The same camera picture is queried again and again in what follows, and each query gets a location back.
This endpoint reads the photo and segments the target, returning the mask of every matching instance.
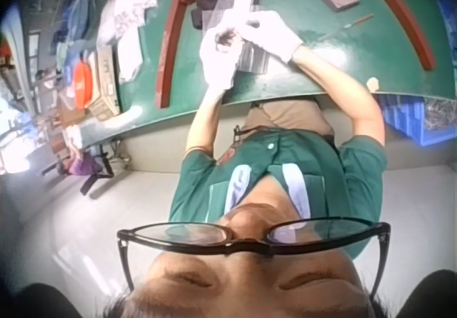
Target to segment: green table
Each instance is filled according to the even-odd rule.
[[[312,48],[332,57],[335,63],[365,84],[371,77],[380,81],[379,93],[412,94],[452,99],[456,97],[451,52],[436,0],[406,0],[416,15],[436,57],[437,67],[424,71],[405,31],[383,0],[361,3],[334,13],[322,0],[260,0],[265,9],[280,13],[284,21]],[[144,62],[134,81],[122,84],[119,99],[122,115],[104,123],[81,125],[83,145],[111,138],[154,122],[196,111],[206,90],[199,60],[201,31],[191,22],[187,8],[174,65],[170,107],[154,106],[156,69],[161,40],[171,0],[147,13],[139,29]],[[366,14],[372,19],[318,43],[324,34],[337,30]],[[322,94],[321,89],[298,69],[270,58],[268,73],[237,73],[235,87],[225,102],[235,104],[259,99]]]

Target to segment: white floor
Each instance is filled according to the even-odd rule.
[[[80,195],[81,179],[65,179],[19,238],[10,273],[15,289],[51,284],[93,317],[126,288],[116,232],[166,221],[177,181],[177,174],[124,172],[97,183],[91,199]],[[420,279],[456,268],[456,173],[447,166],[388,171],[384,188],[382,220],[392,235],[379,294],[395,314]],[[372,249],[358,264],[373,261]]]

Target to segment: green shirt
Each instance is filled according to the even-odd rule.
[[[251,167],[248,194],[266,174],[287,192],[277,166],[296,164],[306,184],[311,217],[357,217],[377,222],[382,204],[384,148],[368,136],[355,136],[334,149],[311,131],[269,129],[247,138],[225,163],[199,150],[183,160],[170,222],[214,222],[224,215],[233,170]]]

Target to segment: white glove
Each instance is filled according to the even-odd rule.
[[[218,44],[225,36],[228,45]],[[243,51],[243,39],[235,34],[234,28],[226,24],[209,29],[201,42],[200,58],[208,91],[224,95],[233,86],[236,66]]]
[[[238,25],[236,31],[245,40],[257,44],[270,54],[279,56],[286,63],[303,43],[275,11],[248,13],[247,24]]]

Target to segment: blue crate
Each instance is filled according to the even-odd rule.
[[[428,146],[457,137],[457,126],[427,130],[425,128],[425,104],[420,96],[380,94],[378,102],[384,121],[403,132],[421,146]]]

